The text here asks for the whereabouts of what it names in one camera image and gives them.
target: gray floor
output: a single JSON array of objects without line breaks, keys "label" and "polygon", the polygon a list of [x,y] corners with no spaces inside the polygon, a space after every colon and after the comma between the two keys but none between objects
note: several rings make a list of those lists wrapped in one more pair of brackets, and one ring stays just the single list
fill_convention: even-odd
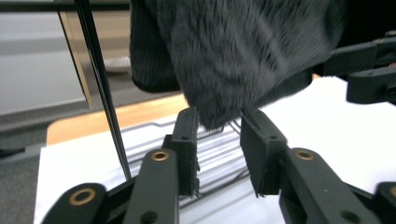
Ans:
[{"label": "gray floor", "polygon": [[[0,148],[24,148],[25,153],[0,159],[0,222],[33,223],[39,149],[45,145],[47,128],[57,119],[103,109],[92,67],[83,64],[93,107],[87,104],[57,106],[0,117]],[[107,74],[114,106],[131,105],[166,95],[142,92],[131,75]]]}]

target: metal rod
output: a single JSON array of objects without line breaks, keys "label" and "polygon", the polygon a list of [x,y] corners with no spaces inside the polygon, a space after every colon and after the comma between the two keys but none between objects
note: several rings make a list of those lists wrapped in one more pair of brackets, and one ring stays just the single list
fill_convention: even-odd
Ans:
[{"label": "metal rod", "polygon": [[99,44],[99,38],[96,33],[95,23],[90,8],[89,0],[75,0],[78,10],[78,16],[81,22],[81,28],[84,33],[85,42],[87,44],[88,52],[90,54],[93,70],[95,73],[96,83],[98,85],[99,93],[102,98],[102,103],[106,112],[108,126],[110,127],[111,135],[113,137],[114,145],[119,156],[122,170],[125,178],[131,179],[131,171],[129,169],[128,161],[122,137],[120,133],[120,126],[117,120],[116,110],[111,99],[110,86],[108,84],[105,64],[103,61],[102,51]]},{"label": "metal rod", "polygon": [[[92,11],[127,11],[127,1],[111,3],[91,3]],[[63,2],[0,2],[0,12],[56,12],[77,11],[73,3]]]}]

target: gray knit cloth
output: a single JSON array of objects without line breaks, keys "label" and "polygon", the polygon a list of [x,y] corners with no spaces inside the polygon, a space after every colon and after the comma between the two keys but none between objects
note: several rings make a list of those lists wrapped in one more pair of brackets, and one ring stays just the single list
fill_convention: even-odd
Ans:
[{"label": "gray knit cloth", "polygon": [[345,0],[131,0],[133,81],[180,88],[214,129],[311,82],[345,27]]}]

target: white wall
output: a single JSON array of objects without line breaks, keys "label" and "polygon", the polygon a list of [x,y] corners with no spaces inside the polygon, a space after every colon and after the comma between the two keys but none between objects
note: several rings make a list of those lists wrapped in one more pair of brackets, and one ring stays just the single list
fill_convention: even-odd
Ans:
[{"label": "white wall", "polygon": [[56,13],[0,13],[0,116],[85,101]]}]

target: gray carpet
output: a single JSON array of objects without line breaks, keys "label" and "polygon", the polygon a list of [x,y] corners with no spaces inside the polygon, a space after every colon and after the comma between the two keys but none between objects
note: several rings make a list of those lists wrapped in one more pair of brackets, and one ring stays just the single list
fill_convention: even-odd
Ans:
[{"label": "gray carpet", "polygon": [[[57,119],[102,110],[101,98],[90,64],[83,64],[92,95],[93,107],[87,104],[63,105],[0,116],[0,148],[25,147],[26,152],[0,159],[0,222],[33,223],[39,149],[45,145],[48,126]],[[107,74],[114,106],[131,105],[157,99],[166,94],[150,94],[134,86],[131,75]]]}]

